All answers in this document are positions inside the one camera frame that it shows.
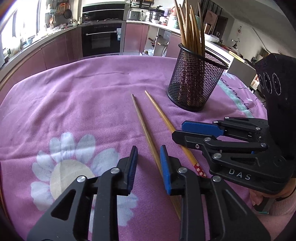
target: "ceiling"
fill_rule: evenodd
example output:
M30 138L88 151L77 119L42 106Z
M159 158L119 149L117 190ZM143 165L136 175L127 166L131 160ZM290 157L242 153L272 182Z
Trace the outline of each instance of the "ceiling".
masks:
M296 53L296 32L273 0L212 0L235 19L269 35Z

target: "table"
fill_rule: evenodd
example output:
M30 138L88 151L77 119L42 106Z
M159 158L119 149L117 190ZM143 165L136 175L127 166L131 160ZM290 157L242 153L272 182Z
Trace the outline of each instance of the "table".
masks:
M7 210L26 239L44 211L79 175L101 175L139 151L134 188L118 197L120 240L177 241L180 221L146 143L131 94L137 98L157 148L194 170L146 97L147 90L173 125L211 123L225 116L267 118L260 101L235 76L224 73L197 113L167 97L176 59L106 56L33 75L16 84L0 106L0 164ZM208 165L192 150L208 176ZM248 189L230 184L251 207Z

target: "person's hand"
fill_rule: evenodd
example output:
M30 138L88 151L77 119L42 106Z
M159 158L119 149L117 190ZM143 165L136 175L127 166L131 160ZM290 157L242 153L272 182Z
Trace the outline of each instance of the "person's hand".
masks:
M251 199L252 204L254 206L255 204L259 205L262 202L263 197L269 197L269 198L288 197L294 191L295 186L296 186L296 178L291 178L290 181L285 186L285 188L280 193L278 193L276 195L269 195L269 194L265 194L265 193L254 191L254 190L250 189L250 199Z

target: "oven door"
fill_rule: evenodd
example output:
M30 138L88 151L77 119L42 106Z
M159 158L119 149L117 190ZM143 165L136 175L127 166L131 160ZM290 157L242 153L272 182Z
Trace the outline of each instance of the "oven door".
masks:
M120 53L121 28L121 23L82 27L83 57Z

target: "black wristband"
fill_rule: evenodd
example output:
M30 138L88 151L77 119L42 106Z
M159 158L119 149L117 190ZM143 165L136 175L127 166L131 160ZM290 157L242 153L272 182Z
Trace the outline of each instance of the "black wristband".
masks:
M290 197L295 192L295 190L296 190L296 186L294 187L293 192L288 197ZM279 201L285 200L288 197L279 197L279 198L276 199L276 201L279 202Z

